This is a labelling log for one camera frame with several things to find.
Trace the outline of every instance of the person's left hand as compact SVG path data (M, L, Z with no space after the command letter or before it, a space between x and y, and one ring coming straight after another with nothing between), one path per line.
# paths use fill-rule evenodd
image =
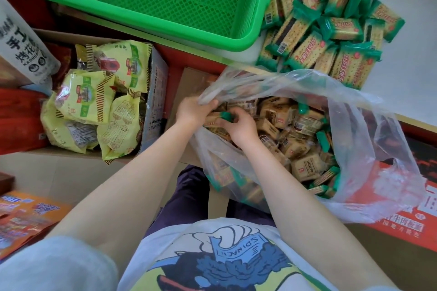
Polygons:
M219 105L217 99L213 99L207 105L199 105L197 99L199 97L185 98L178 107L176 113L176 123L183 124L185 127L196 131L204 123L206 116Z

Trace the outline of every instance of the pants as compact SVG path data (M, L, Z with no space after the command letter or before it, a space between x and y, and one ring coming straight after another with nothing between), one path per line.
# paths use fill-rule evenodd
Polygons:
M162 228L208 219L209 181L203 170L188 165L178 176L176 190L161 209L145 236ZM270 214L234 200L229 200L227 218L276 227Z

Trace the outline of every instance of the clear plastic bag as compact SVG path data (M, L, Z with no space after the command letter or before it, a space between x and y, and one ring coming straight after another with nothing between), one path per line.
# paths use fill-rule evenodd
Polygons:
M266 73L244 64L228 66L199 97L201 104L278 96L329 110L333 148L341 182L331 199L317 197L344 222L373 223L425 196L425 179L408 147L399 122L378 97L347 88L313 70ZM241 150L206 128L191 139L204 171L216 189L237 201L268 211L259 183Z

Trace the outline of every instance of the white t-shirt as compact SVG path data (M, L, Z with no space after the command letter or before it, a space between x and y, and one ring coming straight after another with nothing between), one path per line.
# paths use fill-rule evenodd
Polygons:
M43 240L0 265L0 290L115 290L117 269L68 237ZM270 226L218 218L171 226L141 241L118 291L336 291ZM393 291L387 287L372 291Z

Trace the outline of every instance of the forearm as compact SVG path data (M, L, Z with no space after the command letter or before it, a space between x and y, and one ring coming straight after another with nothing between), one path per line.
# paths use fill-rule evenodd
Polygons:
M121 275L152 222L193 131L173 125L82 200L49 236L83 240L110 256Z
M244 148L281 238L340 290L394 286L347 228L260 142Z

